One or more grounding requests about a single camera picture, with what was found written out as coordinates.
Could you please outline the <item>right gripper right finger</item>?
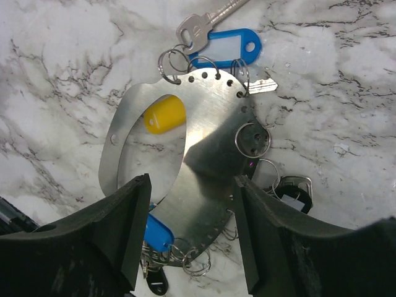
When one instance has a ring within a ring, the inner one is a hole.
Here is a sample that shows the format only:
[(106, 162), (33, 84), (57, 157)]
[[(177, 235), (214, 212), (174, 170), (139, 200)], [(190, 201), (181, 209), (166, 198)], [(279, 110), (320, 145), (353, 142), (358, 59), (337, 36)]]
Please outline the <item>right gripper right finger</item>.
[(253, 296), (394, 296), (395, 218), (357, 230), (306, 215), (235, 177), (234, 211)]

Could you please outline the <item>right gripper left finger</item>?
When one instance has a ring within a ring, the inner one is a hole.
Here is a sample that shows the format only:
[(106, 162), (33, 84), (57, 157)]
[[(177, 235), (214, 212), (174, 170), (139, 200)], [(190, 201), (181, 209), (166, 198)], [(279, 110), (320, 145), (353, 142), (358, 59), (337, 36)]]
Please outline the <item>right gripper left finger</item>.
[(131, 296), (151, 189), (143, 174), (33, 232), (2, 235), (1, 295)]

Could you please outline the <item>blue key tag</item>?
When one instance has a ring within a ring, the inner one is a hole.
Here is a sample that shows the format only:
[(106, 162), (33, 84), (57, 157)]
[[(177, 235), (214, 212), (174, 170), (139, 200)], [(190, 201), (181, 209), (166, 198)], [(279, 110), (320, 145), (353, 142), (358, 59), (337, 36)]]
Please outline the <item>blue key tag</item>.
[(154, 250), (166, 252), (170, 250), (171, 245), (174, 243), (174, 235), (161, 221), (148, 214), (144, 241)]
[(204, 49), (189, 55), (195, 68), (217, 66), (219, 69), (226, 69), (230, 68), (231, 62), (235, 59), (242, 59), (250, 65), (262, 51), (258, 34), (248, 28), (210, 32), (208, 39), (209, 42)]

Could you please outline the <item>large grey metal keyring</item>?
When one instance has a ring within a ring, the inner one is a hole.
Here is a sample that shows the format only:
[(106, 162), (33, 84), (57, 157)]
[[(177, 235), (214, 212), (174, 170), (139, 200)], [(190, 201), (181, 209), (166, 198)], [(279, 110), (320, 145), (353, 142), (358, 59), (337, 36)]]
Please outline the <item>large grey metal keyring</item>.
[(169, 251), (158, 252), (144, 241), (140, 259), (190, 273), (191, 262), (208, 251), (231, 216), (233, 178), (252, 176), (270, 148), (270, 132), (257, 120), (251, 95), (277, 87), (270, 78), (240, 82), (235, 68), (214, 66), (136, 84), (124, 94), (101, 154), (98, 178), (106, 195), (119, 187), (124, 145), (146, 109), (174, 95), (186, 111), (180, 169), (166, 196), (150, 210), (172, 231), (174, 243)]

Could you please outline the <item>yellow key tag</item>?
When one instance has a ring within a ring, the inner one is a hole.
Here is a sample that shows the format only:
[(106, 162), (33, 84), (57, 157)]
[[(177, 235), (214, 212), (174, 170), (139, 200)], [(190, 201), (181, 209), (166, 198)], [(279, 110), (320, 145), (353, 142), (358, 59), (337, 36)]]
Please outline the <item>yellow key tag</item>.
[(186, 122), (183, 102), (170, 95), (148, 107), (144, 113), (144, 124), (151, 134), (162, 134)]

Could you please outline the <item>plain silver key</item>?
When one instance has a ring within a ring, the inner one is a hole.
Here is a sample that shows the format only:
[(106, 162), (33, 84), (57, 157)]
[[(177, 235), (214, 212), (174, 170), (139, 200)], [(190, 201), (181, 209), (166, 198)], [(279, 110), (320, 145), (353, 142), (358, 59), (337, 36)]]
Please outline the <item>plain silver key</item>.
[(192, 14), (183, 20), (176, 29), (176, 36), (180, 44), (186, 45), (184, 52), (190, 55), (204, 49), (209, 42), (208, 34), (214, 26), (248, 2), (249, 0), (228, 1), (216, 12), (205, 13), (204, 15)]

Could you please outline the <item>black headed silver key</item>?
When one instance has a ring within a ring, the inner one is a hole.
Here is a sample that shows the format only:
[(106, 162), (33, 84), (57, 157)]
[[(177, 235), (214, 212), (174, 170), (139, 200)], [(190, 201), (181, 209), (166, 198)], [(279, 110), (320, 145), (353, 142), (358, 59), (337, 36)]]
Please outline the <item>black headed silver key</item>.
[(306, 191), (310, 198), (313, 198), (312, 181), (307, 176), (282, 176), (275, 190), (279, 190), (282, 186), (297, 186), (298, 188)]

